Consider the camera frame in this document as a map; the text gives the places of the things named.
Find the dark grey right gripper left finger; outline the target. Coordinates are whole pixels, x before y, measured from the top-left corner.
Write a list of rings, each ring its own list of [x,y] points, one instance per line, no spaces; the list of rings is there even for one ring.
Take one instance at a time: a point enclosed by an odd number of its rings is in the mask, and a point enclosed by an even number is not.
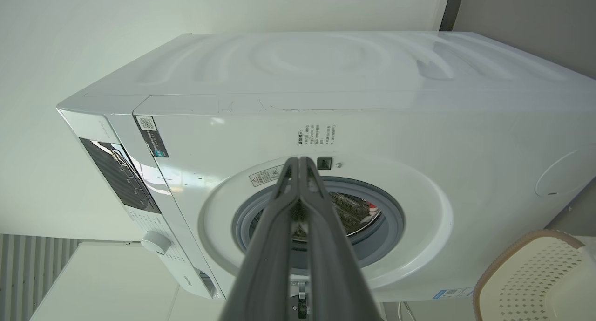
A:
[[[299,199],[298,158],[283,167],[251,239],[221,321],[285,321],[288,315],[291,212]]]

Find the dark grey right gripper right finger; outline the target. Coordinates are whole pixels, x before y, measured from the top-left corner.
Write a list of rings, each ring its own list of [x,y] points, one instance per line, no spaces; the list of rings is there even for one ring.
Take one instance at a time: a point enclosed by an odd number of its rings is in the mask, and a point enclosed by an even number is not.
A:
[[[313,321],[379,321],[381,316],[313,160],[300,158],[307,218]]]

